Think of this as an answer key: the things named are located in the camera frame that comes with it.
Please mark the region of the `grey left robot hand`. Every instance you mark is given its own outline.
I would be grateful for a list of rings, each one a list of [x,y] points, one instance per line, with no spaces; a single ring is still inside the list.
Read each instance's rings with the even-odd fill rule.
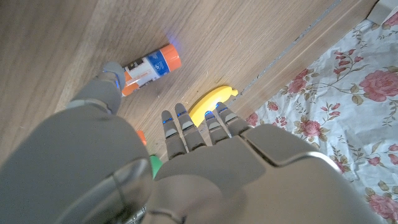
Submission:
[[[206,145],[183,105],[162,113],[170,159],[153,173],[116,113],[116,62],[40,123],[1,166],[2,223],[379,223],[326,155],[222,103],[205,115]]]

